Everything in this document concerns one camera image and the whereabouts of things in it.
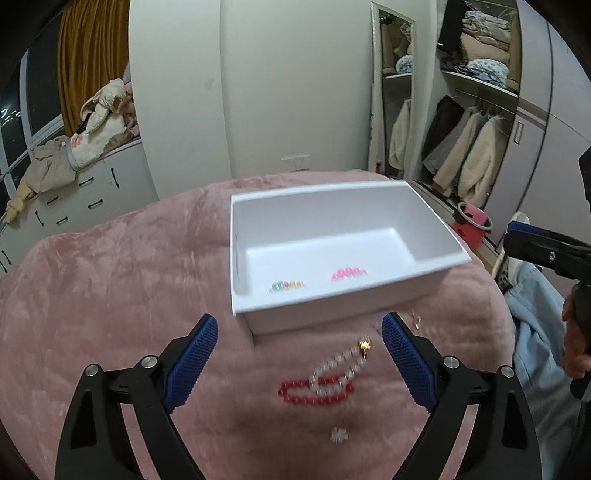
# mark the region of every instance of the white dresser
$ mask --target white dresser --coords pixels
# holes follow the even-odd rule
[[[79,232],[158,200],[140,139],[78,172],[66,187],[39,194],[0,233],[0,277],[41,239]]]

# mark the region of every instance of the blue gripper pad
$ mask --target blue gripper pad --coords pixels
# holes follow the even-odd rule
[[[162,400],[167,413],[185,405],[216,344],[217,320],[210,315],[168,373]]]
[[[382,340],[415,403],[431,413],[439,403],[435,376],[408,335],[412,333],[406,325],[402,327],[392,313],[384,317]]]

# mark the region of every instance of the red bucket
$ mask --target red bucket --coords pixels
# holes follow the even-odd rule
[[[453,219],[455,222],[452,225],[452,230],[467,243],[473,252],[478,249],[486,233],[492,230],[492,221],[489,216],[470,203],[458,203]]]

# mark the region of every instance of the white wall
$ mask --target white wall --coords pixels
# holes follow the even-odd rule
[[[365,168],[371,9],[359,0],[223,0],[222,85],[234,177]]]
[[[129,64],[158,196],[231,178],[222,103],[220,0],[132,0]]]

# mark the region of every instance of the wall socket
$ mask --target wall socket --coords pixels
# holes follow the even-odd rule
[[[309,155],[286,155],[281,161],[287,163],[289,171],[306,171],[310,169],[312,157]]]

